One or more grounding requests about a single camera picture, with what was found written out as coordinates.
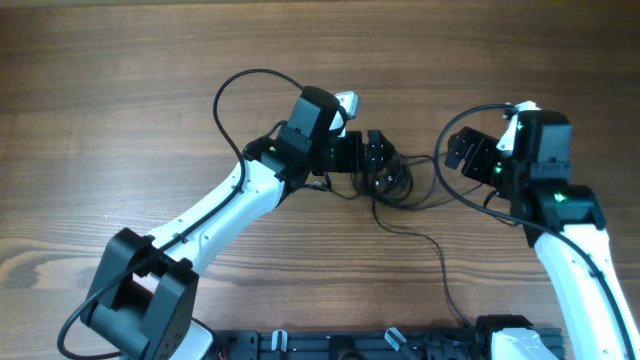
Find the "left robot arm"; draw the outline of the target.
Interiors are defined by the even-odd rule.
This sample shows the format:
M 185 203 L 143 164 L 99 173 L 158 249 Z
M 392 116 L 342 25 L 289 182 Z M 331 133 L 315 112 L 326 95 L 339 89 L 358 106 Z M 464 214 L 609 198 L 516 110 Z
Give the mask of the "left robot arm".
M 120 359 L 209 359 L 212 330 L 194 319 L 198 282 L 251 223 L 275 210 L 309 176 L 373 175 L 395 156 L 378 130 L 349 131 L 358 97 L 302 89 L 275 136 L 250 142 L 230 175 L 195 205 L 141 236 L 128 228 L 102 255 L 80 321 Z

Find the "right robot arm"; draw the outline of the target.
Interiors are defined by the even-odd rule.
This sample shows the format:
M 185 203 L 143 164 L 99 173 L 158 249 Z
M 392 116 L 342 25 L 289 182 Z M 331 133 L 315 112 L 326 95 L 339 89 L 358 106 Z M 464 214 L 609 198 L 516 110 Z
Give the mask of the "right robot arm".
M 447 186 L 456 200 L 493 218 L 522 226 L 551 280 L 575 356 L 636 359 L 639 331 L 615 273 L 606 219 L 593 190 L 571 181 L 572 127 L 556 111 L 499 105 L 509 125 L 499 139 L 469 127 L 452 128 L 475 111 L 449 121 L 436 140 L 436 159 L 492 186 L 509 213 L 480 206 Z

